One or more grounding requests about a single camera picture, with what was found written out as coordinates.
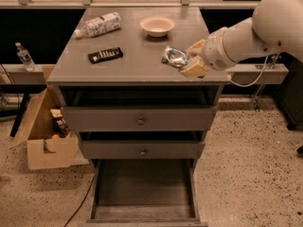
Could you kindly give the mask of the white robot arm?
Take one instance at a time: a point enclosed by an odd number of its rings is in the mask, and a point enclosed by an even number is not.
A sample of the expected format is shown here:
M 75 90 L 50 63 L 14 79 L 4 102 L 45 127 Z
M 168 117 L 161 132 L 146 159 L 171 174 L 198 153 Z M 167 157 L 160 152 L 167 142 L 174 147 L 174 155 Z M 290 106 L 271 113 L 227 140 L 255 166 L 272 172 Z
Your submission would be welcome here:
M 186 77 L 203 77 L 240 61 L 286 52 L 303 61 L 303 0 L 261 0 L 253 15 L 222 27 L 187 49 L 192 57 L 180 70 Z

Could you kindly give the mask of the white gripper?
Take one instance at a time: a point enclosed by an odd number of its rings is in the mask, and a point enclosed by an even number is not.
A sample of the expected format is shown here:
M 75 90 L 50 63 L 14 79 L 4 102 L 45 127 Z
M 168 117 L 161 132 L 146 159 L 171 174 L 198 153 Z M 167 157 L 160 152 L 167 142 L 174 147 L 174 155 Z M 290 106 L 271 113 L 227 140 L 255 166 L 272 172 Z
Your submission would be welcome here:
M 206 39 L 191 45 L 187 53 L 196 57 L 192 58 L 180 73 L 185 77 L 203 77 L 210 70 L 210 66 L 218 71 L 235 66 L 236 63 L 228 57 L 223 47 L 223 35 L 226 30 L 226 27 L 222 27 L 212 32 Z

